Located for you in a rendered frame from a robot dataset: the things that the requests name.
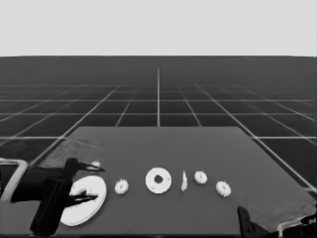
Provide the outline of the large thick white disc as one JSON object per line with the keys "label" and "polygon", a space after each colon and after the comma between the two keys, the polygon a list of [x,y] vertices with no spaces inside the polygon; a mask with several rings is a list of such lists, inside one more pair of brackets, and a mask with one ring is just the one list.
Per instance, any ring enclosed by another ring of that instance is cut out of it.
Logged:
{"label": "large thick white disc", "polygon": [[107,185],[101,177],[87,176],[73,184],[70,194],[95,195],[95,198],[70,206],[63,211],[60,221],[67,226],[77,226],[92,218],[102,207],[107,196]]}

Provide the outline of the white gear with keyed hole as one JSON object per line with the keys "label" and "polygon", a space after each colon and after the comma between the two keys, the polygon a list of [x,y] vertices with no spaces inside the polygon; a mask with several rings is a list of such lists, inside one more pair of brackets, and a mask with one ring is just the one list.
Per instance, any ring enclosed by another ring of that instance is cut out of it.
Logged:
{"label": "white gear with keyed hole", "polygon": [[232,192],[230,186],[224,180],[219,180],[216,183],[216,190],[223,197],[229,196]]}

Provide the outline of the white round carrier with pins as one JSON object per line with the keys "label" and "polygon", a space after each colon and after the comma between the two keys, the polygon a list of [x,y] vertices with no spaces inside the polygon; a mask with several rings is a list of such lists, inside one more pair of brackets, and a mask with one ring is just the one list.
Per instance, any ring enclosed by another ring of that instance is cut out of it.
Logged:
{"label": "white round carrier with pins", "polygon": [[152,168],[145,177],[148,190],[154,194],[167,192],[172,184],[172,178],[168,170],[164,168]]}

